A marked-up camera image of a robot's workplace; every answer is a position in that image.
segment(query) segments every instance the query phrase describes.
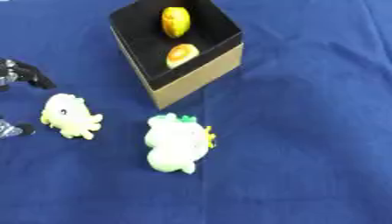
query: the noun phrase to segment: yellow ball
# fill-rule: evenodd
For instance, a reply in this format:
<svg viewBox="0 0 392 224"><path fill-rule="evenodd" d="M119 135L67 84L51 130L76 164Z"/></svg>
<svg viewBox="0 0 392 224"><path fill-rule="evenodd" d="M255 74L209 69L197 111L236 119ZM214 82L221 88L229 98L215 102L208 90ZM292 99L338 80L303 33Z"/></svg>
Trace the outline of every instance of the yellow ball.
<svg viewBox="0 0 392 224"><path fill-rule="evenodd" d="M179 38L191 27L191 16L186 8L168 7L162 13L162 27L167 36Z"/></svg>

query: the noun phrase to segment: small round object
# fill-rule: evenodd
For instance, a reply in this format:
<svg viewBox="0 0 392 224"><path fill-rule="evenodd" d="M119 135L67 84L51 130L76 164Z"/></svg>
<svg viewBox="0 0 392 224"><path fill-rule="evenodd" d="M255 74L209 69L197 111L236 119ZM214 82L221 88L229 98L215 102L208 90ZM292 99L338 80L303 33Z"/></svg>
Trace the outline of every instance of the small round object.
<svg viewBox="0 0 392 224"><path fill-rule="evenodd" d="M162 13L162 28L167 36L177 39L191 27L191 16L184 7L168 7Z"/></svg>
<svg viewBox="0 0 392 224"><path fill-rule="evenodd" d="M199 50L194 45L176 45L167 54L166 64L170 69L173 69L195 58L199 54Z"/></svg>

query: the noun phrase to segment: yellow plush toy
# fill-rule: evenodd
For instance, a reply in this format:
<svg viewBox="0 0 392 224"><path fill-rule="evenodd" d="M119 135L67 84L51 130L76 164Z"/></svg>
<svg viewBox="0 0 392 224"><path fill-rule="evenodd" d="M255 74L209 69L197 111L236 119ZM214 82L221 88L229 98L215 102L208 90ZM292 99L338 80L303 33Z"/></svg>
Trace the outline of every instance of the yellow plush toy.
<svg viewBox="0 0 392 224"><path fill-rule="evenodd" d="M101 128L102 115L91 115L82 98L72 94L56 94L46 103L42 111L41 122L51 128L60 129L60 134L66 138L94 138L90 131Z"/></svg>
<svg viewBox="0 0 392 224"><path fill-rule="evenodd" d="M186 8L168 7L162 13L162 27L169 37L179 38L191 27L191 16Z"/></svg>

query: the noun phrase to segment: plush toy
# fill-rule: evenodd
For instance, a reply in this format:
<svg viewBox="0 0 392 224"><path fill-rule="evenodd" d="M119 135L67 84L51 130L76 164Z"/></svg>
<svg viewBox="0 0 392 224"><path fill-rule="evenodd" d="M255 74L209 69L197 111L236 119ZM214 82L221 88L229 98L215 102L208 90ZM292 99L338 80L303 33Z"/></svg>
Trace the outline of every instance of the plush toy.
<svg viewBox="0 0 392 224"><path fill-rule="evenodd" d="M144 141L152 150L147 156L151 167L160 172L182 171L192 174L195 162L213 148L211 127L204 129L194 116L177 118L173 113L149 119L150 130Z"/></svg>
<svg viewBox="0 0 392 224"><path fill-rule="evenodd" d="M0 115L0 139L6 137L29 136L35 133L34 128L28 123L12 125Z"/></svg>
<svg viewBox="0 0 392 224"><path fill-rule="evenodd" d="M91 115L82 98L73 94L56 94L52 96L42 111L41 122L60 129L63 137L94 138L91 131L101 128L102 115Z"/></svg>
<svg viewBox="0 0 392 224"><path fill-rule="evenodd" d="M0 91L8 90L9 84L15 81L26 81L36 88L56 88L35 66L14 59L0 58Z"/></svg>
<svg viewBox="0 0 392 224"><path fill-rule="evenodd" d="M167 36L177 39L188 32L191 16L184 7L168 7L162 12L162 27Z"/></svg>

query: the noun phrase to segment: cardboard box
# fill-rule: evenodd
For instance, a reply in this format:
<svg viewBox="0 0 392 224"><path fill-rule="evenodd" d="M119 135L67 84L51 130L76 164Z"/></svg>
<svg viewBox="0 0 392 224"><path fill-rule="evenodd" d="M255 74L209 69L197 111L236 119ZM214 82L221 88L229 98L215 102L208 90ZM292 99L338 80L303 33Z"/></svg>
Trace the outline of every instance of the cardboard box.
<svg viewBox="0 0 392 224"><path fill-rule="evenodd" d="M191 28L169 38L161 26L166 7L185 7ZM111 30L159 109L163 109L241 64L242 31L210 0L138 0L110 15ZM200 55L170 69L167 53L193 44Z"/></svg>

